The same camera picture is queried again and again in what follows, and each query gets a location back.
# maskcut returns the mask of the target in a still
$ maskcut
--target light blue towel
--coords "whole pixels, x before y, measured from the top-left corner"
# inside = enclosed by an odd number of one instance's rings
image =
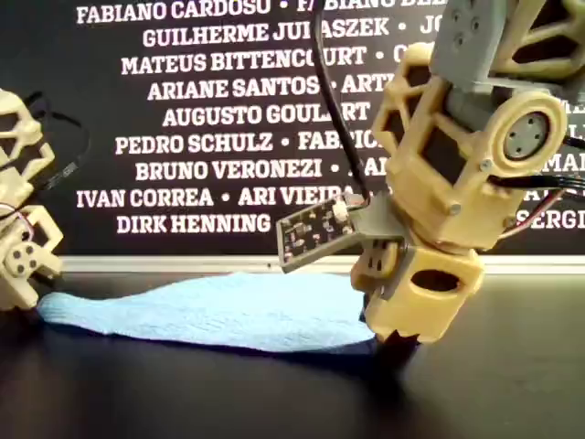
[[[346,276],[235,273],[118,299],[53,293],[38,305],[50,324],[103,335],[272,353],[329,351],[374,337],[359,321],[363,295]]]

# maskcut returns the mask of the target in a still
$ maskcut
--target beige plastic part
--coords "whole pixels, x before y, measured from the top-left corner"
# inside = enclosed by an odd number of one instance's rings
[[[475,251],[456,256],[415,241],[414,257],[400,267],[391,297],[383,297],[383,287],[367,292],[366,323],[382,341],[394,332],[402,337],[418,336],[420,343],[437,341],[484,279],[484,267]],[[457,282],[444,291],[444,279],[454,281],[452,276]]]
[[[25,148],[36,147],[42,141],[41,125],[30,114],[21,99],[10,91],[0,89],[0,117],[13,114],[17,122],[10,131],[0,131],[0,166],[17,159]],[[14,144],[10,151],[4,145]],[[45,169],[55,159],[48,143],[39,149],[39,158],[30,160],[22,174],[14,167],[0,172],[0,202],[10,206],[20,206],[30,196],[33,186],[30,179]],[[0,221],[0,230],[4,221]]]
[[[0,310],[4,311],[14,307],[25,310],[35,307],[38,295],[29,283],[30,275],[39,273],[52,279],[61,273],[63,266],[62,260],[53,254],[63,234],[47,210],[43,206],[27,206],[23,213],[28,222],[36,226],[36,230],[45,233],[48,240],[42,247],[32,241],[22,241],[27,228],[18,217],[12,217],[12,224],[0,240],[0,254],[3,256],[3,263],[0,264]]]
[[[16,208],[26,202],[34,189],[30,179],[55,158],[50,145],[43,142],[40,123],[33,119],[25,104],[14,93],[0,90],[0,117],[7,115],[16,123],[10,130],[0,131],[0,166],[19,158],[26,148],[38,148],[38,158],[30,160],[22,174],[15,167],[0,172],[2,215],[10,212],[6,206]],[[33,308],[38,295],[29,283],[30,275],[40,273],[53,278],[62,269],[62,261],[53,251],[63,234],[47,210],[43,206],[26,206],[21,213],[36,228],[36,233],[45,234],[47,242],[40,247],[23,241],[27,225],[16,214],[0,220],[0,310],[3,311]]]
[[[585,65],[585,2],[582,0],[562,0],[569,18],[562,22],[532,28],[541,9],[548,0],[520,0],[506,26],[506,32],[495,56],[492,73],[504,73],[519,78],[534,80],[565,80]],[[552,41],[552,50],[561,50],[568,43],[574,44],[571,53],[562,57],[539,59],[526,63],[514,60],[521,50],[536,44]]]
[[[445,248],[491,249],[510,218],[516,215],[525,193],[495,187],[487,182],[488,177],[520,177],[539,172],[562,144],[567,115],[556,98],[540,91],[522,91],[498,108],[483,131],[470,133],[443,112],[449,84],[433,77],[424,86],[412,117],[403,119],[404,135],[397,147],[383,122],[392,116],[391,109],[403,109],[412,94],[402,75],[410,67],[410,59],[428,60],[430,52],[422,45],[407,49],[405,65],[400,66],[386,87],[372,130],[391,154],[386,173],[393,198],[425,241],[433,245],[443,243]],[[532,112],[541,112],[548,118],[547,141],[528,159],[506,158],[504,144],[510,129],[518,119]],[[451,139],[457,159],[465,162],[455,184],[423,157],[435,134],[442,136],[435,146],[445,148],[447,156],[449,145],[445,139]]]
[[[411,119],[409,102],[418,100],[426,90],[427,79],[431,77],[429,64],[432,48],[433,45],[427,43],[416,43],[410,46],[404,53],[394,79],[384,87],[383,101],[374,119],[372,132],[390,156],[397,152],[401,140],[397,138],[396,133],[389,130],[390,117],[398,118],[396,121],[400,122],[402,131],[409,129]],[[417,75],[416,81],[411,80],[410,82],[413,82],[411,85],[408,77],[414,70],[421,70],[421,75]]]

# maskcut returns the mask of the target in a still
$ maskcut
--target printed name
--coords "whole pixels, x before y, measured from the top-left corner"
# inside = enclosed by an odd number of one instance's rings
[[[121,234],[267,233],[271,216],[261,214],[132,215],[116,218]]]
[[[341,102],[347,121],[367,121],[371,102]],[[239,105],[235,107],[171,108],[165,113],[163,126],[257,125],[276,123],[322,123],[331,115],[321,103],[285,103]]]
[[[196,162],[136,163],[137,181],[217,179],[319,178],[320,158],[214,160]]]
[[[324,49],[328,66],[361,66],[365,64],[366,46],[340,46]],[[205,70],[267,70],[313,67],[310,48],[283,48],[275,50],[243,50],[152,57],[122,58],[122,75],[153,75],[191,73]]]
[[[189,0],[172,3],[78,6],[78,25],[175,20],[207,16],[252,16],[271,12],[271,0]]]
[[[376,9],[379,7],[439,6],[447,5],[447,0],[298,0],[297,11],[313,9],[315,1],[324,1],[325,10]]]
[[[116,137],[116,155],[258,153],[272,151],[272,133],[191,134]]]

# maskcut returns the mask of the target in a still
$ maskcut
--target gray plastic bracket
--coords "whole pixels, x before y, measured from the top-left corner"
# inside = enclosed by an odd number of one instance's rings
[[[435,40],[432,74],[464,91],[489,89],[507,11],[508,0],[450,0]]]

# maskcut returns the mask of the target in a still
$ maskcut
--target robotic arm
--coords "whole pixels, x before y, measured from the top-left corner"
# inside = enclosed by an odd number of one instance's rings
[[[318,62],[323,5],[315,9],[315,65],[328,101]],[[351,284],[365,294],[378,340],[441,339],[482,285],[477,252],[526,226],[516,224],[526,190],[555,189],[549,206],[563,190],[585,188],[578,178],[538,175],[567,140],[560,99],[585,103],[583,2],[450,0],[435,44],[405,52],[373,124],[390,155],[391,190],[371,198],[363,189],[355,148],[328,102],[362,195],[280,220],[282,269],[359,243]]]
[[[30,278],[52,280],[62,261],[53,254],[63,234],[47,210],[27,205],[40,189],[51,188],[74,168],[46,183],[55,155],[41,124],[14,93],[0,90],[0,311],[30,310],[38,295]]]

